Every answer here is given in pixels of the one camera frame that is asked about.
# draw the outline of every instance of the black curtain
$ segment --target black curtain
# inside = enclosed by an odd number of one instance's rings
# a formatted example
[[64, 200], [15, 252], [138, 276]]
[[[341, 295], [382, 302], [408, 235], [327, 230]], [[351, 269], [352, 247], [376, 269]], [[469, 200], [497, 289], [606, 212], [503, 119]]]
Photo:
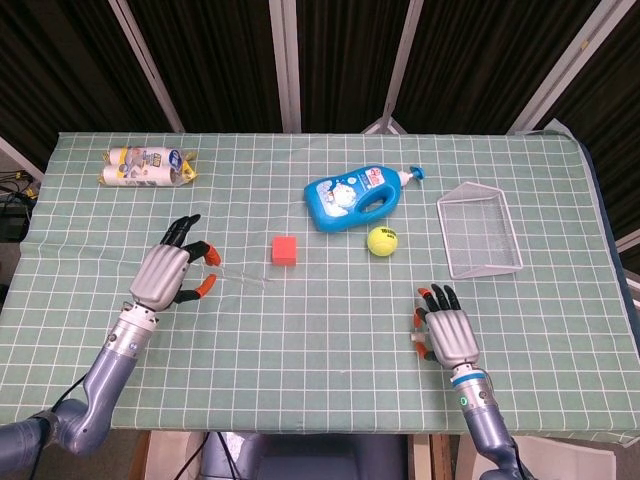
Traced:
[[394, 118], [414, 133], [506, 133], [597, 4], [425, 1]]
[[298, 0], [304, 132], [359, 133], [377, 120], [408, 0]]
[[[591, 152], [614, 236], [640, 228], [640, 3], [540, 122], [558, 118]], [[640, 255], [624, 254], [640, 272]]]
[[282, 131], [269, 2], [129, 6], [187, 131]]
[[0, 135], [41, 169], [60, 131], [169, 131], [107, 0], [0, 3]]

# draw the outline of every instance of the blue detergent bottle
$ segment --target blue detergent bottle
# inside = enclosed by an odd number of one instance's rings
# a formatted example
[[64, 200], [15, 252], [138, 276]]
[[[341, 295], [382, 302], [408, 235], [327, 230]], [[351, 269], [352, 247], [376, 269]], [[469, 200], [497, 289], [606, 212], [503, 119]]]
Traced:
[[304, 198], [316, 228], [340, 232], [388, 215], [398, 204], [402, 187], [412, 178], [424, 178], [422, 168], [410, 170], [396, 172], [370, 165], [310, 183], [304, 189]]

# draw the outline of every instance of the red block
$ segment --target red block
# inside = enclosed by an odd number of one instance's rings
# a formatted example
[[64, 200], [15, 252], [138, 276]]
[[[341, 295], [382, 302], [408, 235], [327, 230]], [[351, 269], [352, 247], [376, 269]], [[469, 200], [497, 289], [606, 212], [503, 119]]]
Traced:
[[271, 263], [281, 267], [296, 264], [296, 237], [273, 237]]

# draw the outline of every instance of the wire basket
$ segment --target wire basket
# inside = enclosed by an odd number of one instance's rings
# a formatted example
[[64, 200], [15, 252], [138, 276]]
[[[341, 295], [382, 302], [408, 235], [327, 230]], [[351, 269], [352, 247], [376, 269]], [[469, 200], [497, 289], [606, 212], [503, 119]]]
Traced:
[[451, 278], [502, 275], [522, 269], [504, 192], [465, 182], [437, 202]]

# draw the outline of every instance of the packaged tissue roll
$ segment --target packaged tissue roll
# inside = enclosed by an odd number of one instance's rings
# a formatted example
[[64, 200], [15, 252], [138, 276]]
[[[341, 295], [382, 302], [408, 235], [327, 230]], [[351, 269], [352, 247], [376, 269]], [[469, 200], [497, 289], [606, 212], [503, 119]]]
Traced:
[[195, 152], [165, 147], [121, 147], [105, 152], [100, 183], [113, 186], [177, 187], [196, 172], [189, 165]]

